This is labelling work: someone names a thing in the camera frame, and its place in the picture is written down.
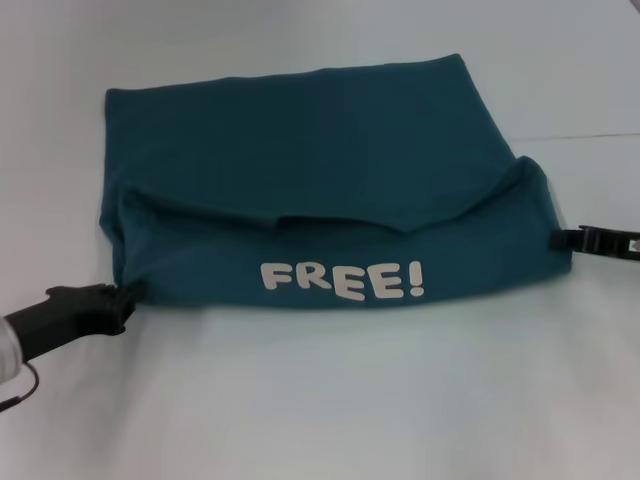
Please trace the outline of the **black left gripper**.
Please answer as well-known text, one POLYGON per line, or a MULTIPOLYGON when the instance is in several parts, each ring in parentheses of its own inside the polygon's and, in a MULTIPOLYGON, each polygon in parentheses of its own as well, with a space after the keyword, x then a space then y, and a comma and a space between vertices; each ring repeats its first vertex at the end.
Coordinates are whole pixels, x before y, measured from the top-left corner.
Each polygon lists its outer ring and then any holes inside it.
POLYGON ((123 320, 144 300, 146 285, 54 287, 46 294, 45 301, 6 317, 25 361, 85 336, 121 334, 123 320))

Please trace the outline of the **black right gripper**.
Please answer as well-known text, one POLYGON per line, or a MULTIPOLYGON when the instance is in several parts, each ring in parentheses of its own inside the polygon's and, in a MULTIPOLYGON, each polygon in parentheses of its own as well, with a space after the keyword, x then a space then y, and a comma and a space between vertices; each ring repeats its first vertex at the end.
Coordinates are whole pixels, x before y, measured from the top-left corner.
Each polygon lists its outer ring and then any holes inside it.
POLYGON ((551 235, 551 249, 638 261, 639 240, 639 232, 598 230, 596 227, 581 225, 577 229, 554 232, 551 235))

